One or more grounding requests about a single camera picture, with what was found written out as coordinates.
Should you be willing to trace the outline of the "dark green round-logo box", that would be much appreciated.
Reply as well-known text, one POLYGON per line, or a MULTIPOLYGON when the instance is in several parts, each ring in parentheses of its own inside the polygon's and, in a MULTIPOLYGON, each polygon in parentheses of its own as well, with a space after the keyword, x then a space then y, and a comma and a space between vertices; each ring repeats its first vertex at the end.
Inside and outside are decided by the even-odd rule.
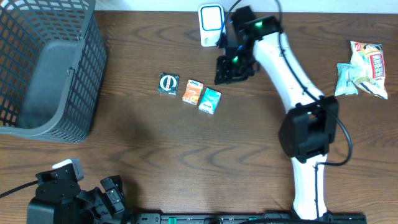
POLYGON ((179 75, 171 73, 161 73, 158 85, 158 92, 170 95, 176 95, 179 84, 179 75))

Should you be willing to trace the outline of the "green tissue pack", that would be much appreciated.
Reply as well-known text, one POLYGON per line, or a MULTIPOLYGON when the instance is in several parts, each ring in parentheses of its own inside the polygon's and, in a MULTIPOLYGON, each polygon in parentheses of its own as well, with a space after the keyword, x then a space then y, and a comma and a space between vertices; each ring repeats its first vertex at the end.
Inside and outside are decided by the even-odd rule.
POLYGON ((209 114, 214 114, 221 99, 221 93, 207 88, 198 106, 198 109, 209 114))

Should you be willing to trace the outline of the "teal wipes pack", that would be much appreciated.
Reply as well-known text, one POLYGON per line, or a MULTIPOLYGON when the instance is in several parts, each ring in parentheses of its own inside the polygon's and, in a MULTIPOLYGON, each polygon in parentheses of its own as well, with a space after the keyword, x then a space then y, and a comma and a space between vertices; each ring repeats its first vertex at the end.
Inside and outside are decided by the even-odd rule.
POLYGON ((357 95, 358 90, 353 82, 361 69, 348 63, 337 63, 338 79, 335 88, 335 96, 357 95))

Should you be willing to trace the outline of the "orange tissue pack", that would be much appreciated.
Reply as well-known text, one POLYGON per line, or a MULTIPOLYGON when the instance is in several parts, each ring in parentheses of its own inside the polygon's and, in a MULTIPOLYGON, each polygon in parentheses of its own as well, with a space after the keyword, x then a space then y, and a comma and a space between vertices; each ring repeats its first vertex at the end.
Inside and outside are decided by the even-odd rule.
POLYGON ((203 90, 204 84, 196 80, 189 80, 182 96, 182 101, 197 105, 203 90))

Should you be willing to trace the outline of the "cream wet wipes pack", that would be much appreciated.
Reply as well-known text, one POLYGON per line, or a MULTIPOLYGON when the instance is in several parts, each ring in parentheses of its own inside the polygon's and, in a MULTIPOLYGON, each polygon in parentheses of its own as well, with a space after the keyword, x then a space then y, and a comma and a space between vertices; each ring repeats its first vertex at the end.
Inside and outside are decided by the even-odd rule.
POLYGON ((353 79, 354 84, 371 95, 387 100, 382 45, 351 41, 350 46, 352 51, 350 64, 361 69, 353 79))

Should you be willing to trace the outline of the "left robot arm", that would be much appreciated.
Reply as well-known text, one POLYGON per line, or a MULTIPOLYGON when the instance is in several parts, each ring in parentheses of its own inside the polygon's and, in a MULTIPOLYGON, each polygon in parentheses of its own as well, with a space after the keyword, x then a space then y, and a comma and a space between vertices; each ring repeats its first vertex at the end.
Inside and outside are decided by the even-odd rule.
POLYGON ((27 223, 97 224, 135 223, 127 208, 120 175, 100 181, 104 190, 83 190, 78 182, 84 178, 78 159, 67 159, 52 170, 35 175, 38 187, 29 202, 27 223))

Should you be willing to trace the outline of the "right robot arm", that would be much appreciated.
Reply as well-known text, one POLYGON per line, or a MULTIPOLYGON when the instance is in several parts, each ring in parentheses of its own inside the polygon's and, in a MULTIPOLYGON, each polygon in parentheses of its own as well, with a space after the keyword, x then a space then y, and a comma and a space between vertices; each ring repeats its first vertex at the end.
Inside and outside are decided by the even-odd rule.
POLYGON ((249 6, 230 17, 236 43, 221 35, 218 47, 224 55, 216 63, 215 84, 241 82, 254 75, 258 63, 268 74, 285 109, 279 142, 292 161, 294 215, 302 220, 327 219, 321 164, 334 141, 338 102, 326 97, 306 75, 290 48, 282 21, 275 16, 256 17, 249 6))

